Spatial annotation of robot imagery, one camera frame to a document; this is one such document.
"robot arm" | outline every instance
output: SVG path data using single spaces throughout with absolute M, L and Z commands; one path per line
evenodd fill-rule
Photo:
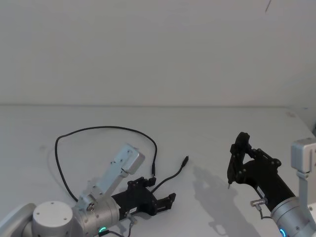
M 155 185 L 154 177 L 129 181 L 125 192 L 111 196 L 122 179 L 134 174 L 144 159 L 137 149 L 126 145 L 110 169 L 100 179 L 89 182 L 73 208 L 58 201 L 22 206 L 0 223 L 0 237 L 97 237 L 122 219 L 128 218 L 135 224 L 132 214 L 137 212 L 154 216 L 171 209 L 176 194 L 157 200 L 147 189 Z
M 252 149 L 249 138 L 247 133 L 242 132 L 231 147 L 232 156 L 227 170 L 229 185 L 236 181 L 252 186 L 261 199 L 252 201 L 251 205 L 260 211 L 263 218 L 260 205 L 265 204 L 283 237 L 314 236 L 316 195 L 309 186 L 316 175 L 312 174 L 316 162 L 316 139 L 305 139 L 292 145 L 292 167 L 298 170 L 300 178 L 300 195 L 295 197 L 277 174 L 281 162 L 260 149 Z M 245 154 L 253 160 L 243 164 Z

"white tabletop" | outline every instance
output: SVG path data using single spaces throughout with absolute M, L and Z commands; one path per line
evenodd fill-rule
M 141 130 L 158 144 L 157 182 L 174 174 L 185 157 L 183 172 L 157 190 L 157 198 L 177 194 L 171 210 L 138 215 L 132 237 L 271 237 L 279 232 L 272 220 L 260 220 L 249 202 L 258 198 L 247 185 L 227 189 L 230 147 L 239 132 L 250 144 L 282 161 L 279 174 L 295 194 L 298 178 L 290 167 L 290 145 L 311 137 L 303 122 L 285 108 L 124 108 L 0 106 L 0 219 L 17 205 L 60 200 L 73 206 L 58 175 L 55 139 L 88 126 L 118 125 Z M 86 131 L 60 141 L 59 158 L 76 196 L 87 181 L 100 176 L 124 143 L 140 149 L 146 160 L 135 175 L 150 177 L 152 144 L 138 134 L 107 129 Z M 265 215 L 270 213 L 263 209 Z M 125 220 L 112 227 L 124 231 Z

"cable connector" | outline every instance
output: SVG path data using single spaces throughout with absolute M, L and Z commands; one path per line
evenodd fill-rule
M 184 158 L 183 162 L 182 162 L 181 167 L 183 168 L 184 166 L 186 166 L 186 164 L 188 163 L 188 161 L 189 161 L 189 156 L 186 156 L 186 157 Z
M 259 211 L 261 220 L 262 219 L 271 219 L 270 216 L 263 216 L 263 214 L 262 214 L 262 208 L 260 205 L 265 205 L 267 203 L 268 203 L 268 200 L 266 198 L 254 200 L 254 201 L 250 202 L 250 205 L 256 207 L 256 209 Z

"black wire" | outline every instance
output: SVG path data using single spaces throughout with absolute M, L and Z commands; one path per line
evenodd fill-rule
M 272 217 L 270 217 L 270 216 L 263 216 L 262 210 L 259 210 L 259 212 L 260 212 L 261 220 L 262 220 L 262 219 L 272 219 Z
M 114 234 L 114 235 L 116 235 L 116 236 L 118 236 L 118 237 L 124 237 L 124 236 L 122 236 L 122 235 L 120 235 L 119 233 L 116 233 L 116 232 L 114 232 L 114 231 L 109 231 L 109 233 Z
M 156 142 L 150 137 L 148 136 L 147 134 L 141 132 L 141 131 L 138 131 L 138 130 L 135 130 L 135 129 L 132 129 L 132 128 L 128 128 L 128 127 L 120 127 L 120 126 L 98 126 L 98 127 L 87 127 L 87 128 L 83 128 L 83 129 L 79 129 L 79 130 L 76 130 L 76 131 L 73 131 L 71 133 L 68 133 L 68 134 L 65 134 L 65 135 L 62 135 L 60 137 L 58 137 L 56 139 L 56 142 L 55 142 L 55 158 L 56 158 L 56 163 L 57 163 L 57 167 L 58 167 L 58 170 L 59 170 L 59 174 L 61 176 L 61 179 L 63 180 L 63 183 L 68 191 L 68 193 L 70 194 L 70 196 L 76 201 L 78 202 L 78 198 L 76 198 L 76 196 L 73 194 L 73 192 L 71 192 L 70 188 L 68 187 L 68 184 L 66 182 L 66 179 L 64 177 L 64 174 L 63 174 L 63 171 L 61 170 L 61 167 L 60 167 L 60 163 L 59 163 L 59 159 L 58 159 L 58 152 L 57 152 L 57 147 L 58 147 L 58 142 L 61 138 L 64 138 L 64 137 L 68 137 L 70 135 L 73 135 L 75 133 L 78 133 L 78 132 L 82 132 L 82 131 L 86 131 L 86 130 L 92 130 L 92 129 L 99 129 L 99 128 L 116 128 L 116 129 L 122 129 L 122 130 L 127 130 L 127 131 L 131 131 L 131 132 L 136 132 L 138 134 L 141 134 L 143 135 L 144 137 L 148 138 L 152 143 L 153 145 L 155 146 L 155 154 L 154 154 L 154 160 L 153 160 L 153 164 L 152 164 L 152 176 L 155 176 L 156 174 L 156 167 L 155 167 L 155 162 L 156 162 L 156 157 L 157 157 L 157 144 Z
M 128 231 L 128 236 L 127 237 L 130 237 L 130 234 L 132 233 L 132 227 L 133 227 L 133 223 L 131 222 L 129 224 L 129 231 Z
M 132 222 L 130 222 L 130 224 L 129 224 L 129 231 L 128 231 L 128 237 L 130 237 L 130 234 L 132 233 L 132 227 L 133 226 L 134 226 L 134 224 Z M 114 234 L 114 235 L 116 235 L 118 237 L 124 237 L 123 235 L 121 235 L 121 234 L 119 234 L 117 232 L 114 232 L 114 231 L 110 231 L 110 230 L 103 231 L 103 232 L 99 233 L 98 236 L 101 237 L 101 236 L 105 236 L 107 234 Z
M 189 160 L 189 156 L 186 156 L 182 162 L 182 165 L 179 169 L 179 171 L 177 173 L 175 173 L 174 175 L 170 176 L 169 178 L 166 178 L 165 180 L 163 180 L 161 183 L 159 183 L 152 191 L 151 193 L 153 194 L 161 185 L 163 185 L 165 182 L 167 182 L 170 179 L 173 179 L 174 177 L 176 177 L 178 174 L 180 174 L 181 170 L 183 169 L 183 167 L 187 164 Z

